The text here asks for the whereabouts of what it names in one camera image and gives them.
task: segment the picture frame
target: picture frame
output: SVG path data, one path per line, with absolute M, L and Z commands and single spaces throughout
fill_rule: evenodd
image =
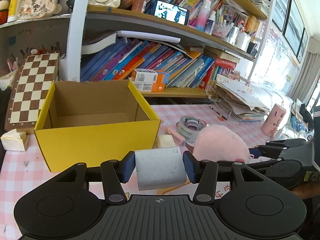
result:
M 297 53 L 297 60 L 299 61 L 299 63 L 301 63 L 301 60 L 303 58 L 303 54 L 306 49 L 307 42 L 308 42 L 308 34 L 307 34 L 307 30 L 304 28 L 300 47 L 299 47 L 299 52 Z
M 284 23 L 288 13 L 288 6 L 289 0 L 276 0 L 272 21 L 281 32 L 284 29 Z
M 290 0 L 288 7 L 288 16 L 284 24 L 283 36 L 292 49 L 294 55 L 298 54 L 304 23 L 294 0 Z

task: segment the smartphone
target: smartphone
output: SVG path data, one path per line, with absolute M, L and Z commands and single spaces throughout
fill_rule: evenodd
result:
M 159 0 L 153 4 L 150 14 L 183 25 L 189 20 L 189 10 Z

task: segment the plush toy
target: plush toy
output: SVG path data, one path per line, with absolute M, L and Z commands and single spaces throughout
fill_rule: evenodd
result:
M 254 158 L 246 143 L 223 125 L 203 128 L 195 142 L 193 155 L 197 160 L 235 161 L 249 163 Z

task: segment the pink cylinder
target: pink cylinder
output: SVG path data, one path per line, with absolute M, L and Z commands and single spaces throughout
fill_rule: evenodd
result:
M 277 128 L 279 124 L 281 123 L 285 113 L 287 111 L 281 107 L 278 104 L 275 104 L 268 115 L 267 119 L 261 126 L 261 130 L 268 136 L 272 137 L 275 132 L 277 131 Z

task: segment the curtain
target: curtain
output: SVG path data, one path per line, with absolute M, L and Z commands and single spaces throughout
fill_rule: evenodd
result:
M 290 98 L 293 101 L 298 98 L 302 103 L 307 104 L 316 87 L 319 75 L 320 54 L 307 52 Z

